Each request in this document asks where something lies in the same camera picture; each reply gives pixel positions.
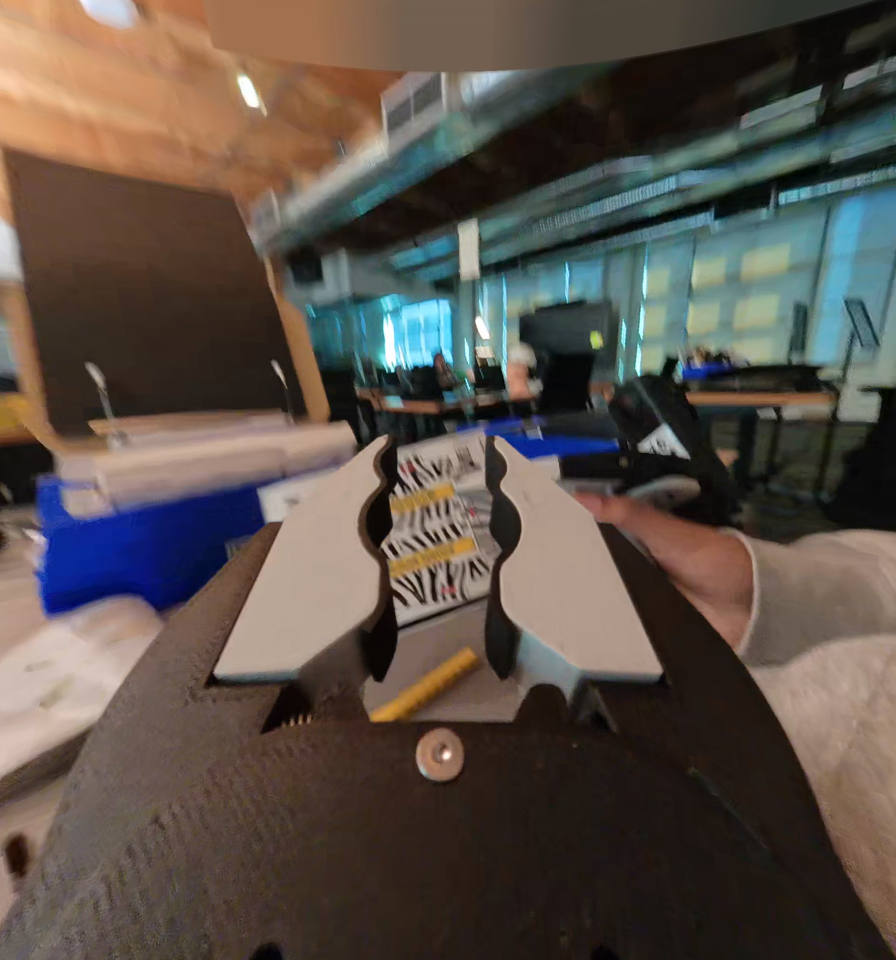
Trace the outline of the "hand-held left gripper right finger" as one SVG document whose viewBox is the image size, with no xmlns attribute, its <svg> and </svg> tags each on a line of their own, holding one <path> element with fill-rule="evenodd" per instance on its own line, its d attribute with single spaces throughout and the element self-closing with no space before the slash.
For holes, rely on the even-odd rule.
<svg viewBox="0 0 896 960">
<path fill-rule="evenodd" d="M 507 440 L 488 439 L 499 549 L 483 644 L 501 680 L 573 701 L 589 682 L 654 684 L 662 665 L 594 516 Z"/>
</svg>

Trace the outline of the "zebra striped sticker sheet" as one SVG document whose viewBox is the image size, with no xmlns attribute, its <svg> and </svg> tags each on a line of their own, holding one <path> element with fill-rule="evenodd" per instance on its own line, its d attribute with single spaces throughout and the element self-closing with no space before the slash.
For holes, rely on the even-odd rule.
<svg viewBox="0 0 896 960">
<path fill-rule="evenodd" d="M 490 534 L 487 435 L 472 428 L 400 447 L 382 544 L 400 628 L 485 599 L 499 548 Z"/>
</svg>

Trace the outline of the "stack of white booklets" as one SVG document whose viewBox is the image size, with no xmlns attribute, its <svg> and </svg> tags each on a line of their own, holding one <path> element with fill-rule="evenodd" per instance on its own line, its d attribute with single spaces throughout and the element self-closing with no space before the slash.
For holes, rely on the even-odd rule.
<svg viewBox="0 0 896 960">
<path fill-rule="evenodd" d="M 346 422 L 278 411 L 130 417 L 103 448 L 57 454 L 55 477 L 65 509 L 87 519 L 324 471 L 357 450 Z"/>
</svg>

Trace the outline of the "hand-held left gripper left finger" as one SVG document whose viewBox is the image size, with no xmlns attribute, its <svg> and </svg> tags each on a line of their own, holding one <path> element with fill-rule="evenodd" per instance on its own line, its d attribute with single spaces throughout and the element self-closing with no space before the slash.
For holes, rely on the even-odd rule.
<svg viewBox="0 0 896 960">
<path fill-rule="evenodd" d="M 398 625 L 389 560 L 397 448 L 369 446 L 288 510 L 214 666 L 227 685 L 382 681 Z"/>
</svg>

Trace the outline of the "dark board with wooden frame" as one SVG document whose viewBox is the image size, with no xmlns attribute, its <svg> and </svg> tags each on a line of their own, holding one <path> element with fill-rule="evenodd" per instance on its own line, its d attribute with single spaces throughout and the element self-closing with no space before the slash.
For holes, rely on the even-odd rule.
<svg viewBox="0 0 896 960">
<path fill-rule="evenodd" d="M 83 366 L 104 372 L 115 415 L 283 410 L 329 421 L 305 319 L 275 286 L 235 198 L 2 147 L 20 253 L 12 323 L 32 429 L 44 444 L 95 438 Z"/>
</svg>

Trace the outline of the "blue storage bin with tag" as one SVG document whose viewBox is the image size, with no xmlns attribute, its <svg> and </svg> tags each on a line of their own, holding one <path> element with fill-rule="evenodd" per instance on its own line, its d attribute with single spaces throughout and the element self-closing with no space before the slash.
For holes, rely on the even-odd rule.
<svg viewBox="0 0 896 960">
<path fill-rule="evenodd" d="M 49 618 L 118 596 L 156 611 L 183 604 L 265 523 L 257 486 L 81 518 L 63 505 L 58 477 L 43 475 L 35 504 L 44 538 L 35 576 Z"/>
</svg>

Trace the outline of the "yellow lego beam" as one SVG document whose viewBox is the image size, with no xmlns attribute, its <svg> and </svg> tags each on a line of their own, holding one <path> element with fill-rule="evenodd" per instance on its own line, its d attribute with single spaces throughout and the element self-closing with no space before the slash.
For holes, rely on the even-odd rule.
<svg viewBox="0 0 896 960">
<path fill-rule="evenodd" d="M 411 721 L 443 694 L 452 690 L 481 664 L 481 658 L 470 647 L 464 647 L 421 678 L 414 681 L 393 699 L 383 703 L 369 714 L 374 724 Z"/>
</svg>

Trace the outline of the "large black monitor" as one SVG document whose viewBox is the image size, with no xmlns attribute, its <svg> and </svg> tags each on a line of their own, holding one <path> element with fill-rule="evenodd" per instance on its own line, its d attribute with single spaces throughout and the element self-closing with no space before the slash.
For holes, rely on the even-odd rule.
<svg viewBox="0 0 896 960">
<path fill-rule="evenodd" d="M 584 412 L 591 396 L 613 383 L 620 319 L 608 302 L 571 301 L 538 307 L 519 318 L 519 341 L 536 359 L 538 414 Z"/>
</svg>

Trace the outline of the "person's right forearm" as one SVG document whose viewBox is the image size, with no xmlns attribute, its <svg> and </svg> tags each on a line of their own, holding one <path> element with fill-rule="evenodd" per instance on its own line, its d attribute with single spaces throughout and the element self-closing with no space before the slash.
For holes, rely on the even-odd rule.
<svg viewBox="0 0 896 960">
<path fill-rule="evenodd" d="M 896 639 L 896 533 L 846 530 L 790 544 L 736 538 L 752 568 L 737 648 L 748 666 L 781 666 L 832 642 Z"/>
</svg>

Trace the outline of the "metal air duct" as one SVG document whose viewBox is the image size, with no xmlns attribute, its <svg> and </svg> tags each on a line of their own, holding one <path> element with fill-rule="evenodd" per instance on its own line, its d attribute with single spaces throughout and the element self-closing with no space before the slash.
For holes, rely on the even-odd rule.
<svg viewBox="0 0 896 960">
<path fill-rule="evenodd" d="M 652 57 L 406 74 L 382 94 L 382 129 L 306 187 L 258 198 L 249 234 L 266 256 L 387 248 L 598 164 L 637 172 L 670 143 L 773 122 L 895 74 L 896 56 L 853 70 L 790 56 L 744 77 Z"/>
</svg>

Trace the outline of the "person's right hand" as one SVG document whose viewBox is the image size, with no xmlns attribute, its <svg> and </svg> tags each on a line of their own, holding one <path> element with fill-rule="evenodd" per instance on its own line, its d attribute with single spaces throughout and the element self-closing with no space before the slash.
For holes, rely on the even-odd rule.
<svg viewBox="0 0 896 960">
<path fill-rule="evenodd" d="M 639 543 L 718 635 L 738 650 L 754 607 L 754 563 L 740 538 L 624 496 L 576 493 L 600 523 Z"/>
</svg>

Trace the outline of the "open instruction booklet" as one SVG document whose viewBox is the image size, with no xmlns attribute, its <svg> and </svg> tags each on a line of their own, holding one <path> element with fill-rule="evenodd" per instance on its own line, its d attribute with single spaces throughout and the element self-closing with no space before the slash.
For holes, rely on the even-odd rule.
<svg viewBox="0 0 896 960">
<path fill-rule="evenodd" d="M 100 719 L 164 621 L 118 596 L 50 619 L 0 658 L 0 785 Z"/>
</svg>

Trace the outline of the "plain blue storage bin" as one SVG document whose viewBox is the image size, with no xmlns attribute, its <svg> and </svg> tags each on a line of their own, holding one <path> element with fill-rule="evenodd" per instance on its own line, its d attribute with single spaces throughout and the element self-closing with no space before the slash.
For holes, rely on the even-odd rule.
<svg viewBox="0 0 896 960">
<path fill-rule="evenodd" d="M 616 438 L 566 435 L 537 425 L 489 424 L 454 432 L 454 438 L 500 437 L 528 460 L 566 458 L 622 451 Z"/>
</svg>

